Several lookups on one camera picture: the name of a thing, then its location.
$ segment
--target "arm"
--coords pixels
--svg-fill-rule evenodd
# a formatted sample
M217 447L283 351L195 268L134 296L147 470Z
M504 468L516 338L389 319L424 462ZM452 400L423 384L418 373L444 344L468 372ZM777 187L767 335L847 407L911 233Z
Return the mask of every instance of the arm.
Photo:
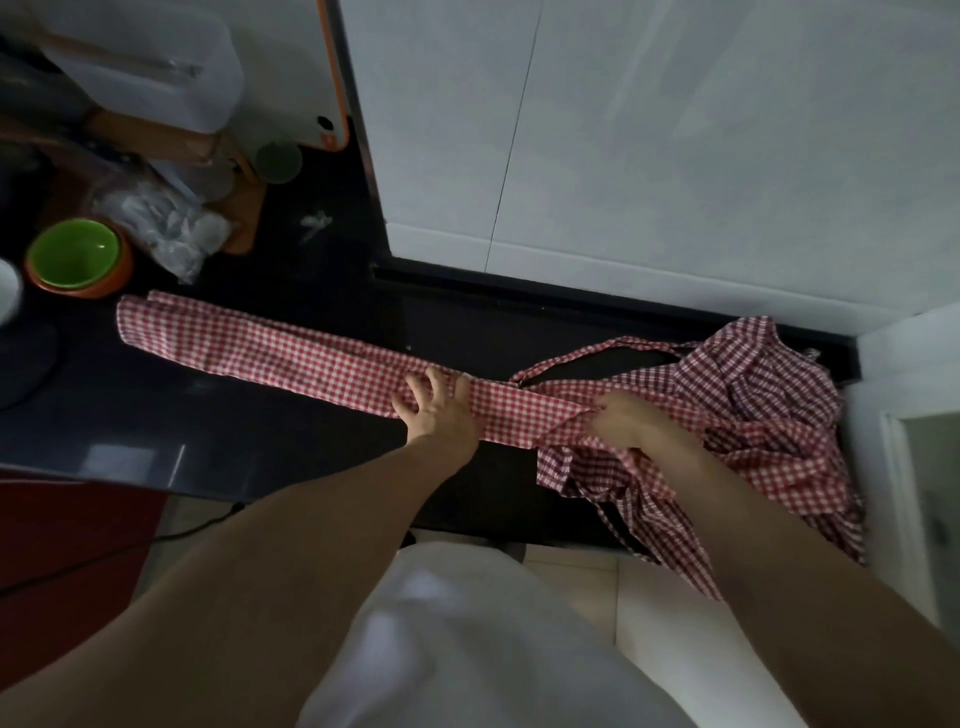
M0 725L292 726L427 497L472 457L468 382L408 377L406 447L294 485L194 548L120 617L0 696Z
M899 595L653 404L601 398L593 431L663 470L757 655L811 726L960 725L960 656Z

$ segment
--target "plastic bag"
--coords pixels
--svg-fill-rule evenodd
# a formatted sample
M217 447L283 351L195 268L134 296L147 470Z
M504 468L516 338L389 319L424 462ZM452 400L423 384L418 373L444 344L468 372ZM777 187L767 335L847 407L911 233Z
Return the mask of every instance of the plastic bag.
M137 247L184 283L197 279L206 257L233 232L223 215L147 178L111 181L94 191L88 206L123 227Z

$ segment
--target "black countertop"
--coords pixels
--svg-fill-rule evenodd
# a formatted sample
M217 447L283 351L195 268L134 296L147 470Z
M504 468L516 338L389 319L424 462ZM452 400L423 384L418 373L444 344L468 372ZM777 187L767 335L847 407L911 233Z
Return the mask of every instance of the black countertop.
M333 222L303 242L300 219L319 210ZM29 234L8 237L0 255L22 258L27 240ZM384 251L356 149L307 152L301 175L271 188L252 253L212 257L194 286L179 286L139 257L128 292L193 296L489 378L616 335L689 341L729 320L394 265ZM374 260L386 262L378 276L371 275ZM0 466L250 501L403 442L399 421L195 372L128 347L116 333L115 298L28 294L18 325L54 322L60 360L36 392L0 411ZM797 348L824 351L838 377L855 374L849 341L791 335ZM559 376L608 376L662 361L656 353L610 352ZM621 548L590 504L539 487L535 474L533 451L484 443L415 525L502 541Z

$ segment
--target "electrical cord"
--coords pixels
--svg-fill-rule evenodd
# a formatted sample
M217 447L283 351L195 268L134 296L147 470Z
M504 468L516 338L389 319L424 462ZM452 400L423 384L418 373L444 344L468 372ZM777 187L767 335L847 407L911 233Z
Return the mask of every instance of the electrical cord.
M40 584L46 584L50 581L56 581L68 574L74 573L86 569L87 567L93 566L94 564L99 564L101 561L106 561L111 559L114 556L119 556L122 553L127 553L128 551L133 551L135 548L143 548L144 546L152 546L153 544L166 544L170 541L179 541L180 539L186 539L194 534L200 533L201 531L209 528L211 525L216 525L217 523L222 523L226 521L230 516L233 516L237 513L240 513L244 509L243 503L234 503L229 510L229 513L225 513L223 516L220 516L215 519L210 519L209 521L203 522L200 525L194 526L193 528L188 528L185 531L180 533L168 533L163 536L154 536L152 539L147 541L140 541L136 544L130 544L129 546L120 546L113 551L108 551L107 553L102 553L99 556L93 556L89 559L85 559L77 564L72 564L68 567L63 567L49 573L42 574L40 576L31 576L29 578L18 581L15 584L11 584L7 587L0 588L0 599L5 599L8 596L13 596L19 594L20 592L25 592L28 589L37 587Z

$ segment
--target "red gingham apron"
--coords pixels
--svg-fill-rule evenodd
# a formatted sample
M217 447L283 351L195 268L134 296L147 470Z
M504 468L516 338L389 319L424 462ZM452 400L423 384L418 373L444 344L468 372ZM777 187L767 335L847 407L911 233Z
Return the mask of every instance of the red gingham apron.
M117 326L127 344L179 364L380 417L396 417L393 392L413 403L404 377L431 366L406 353L157 291L147 300L124 296ZM555 379L521 388L556 364L612 347L694 351L675 364L606 379ZM460 374L432 366L451 386ZM485 440L538 448L540 485L598 506L612 504L657 561L720 598L707 555L660 470L648 458L610 449L587 433L593 398L611 389L654 402L754 488L863 563L862 508L834 434L839 395L827 370L780 342L772 320L735 321L699 345L624 336L542 362L509 382L475 379L471 387L470 407L487 422Z

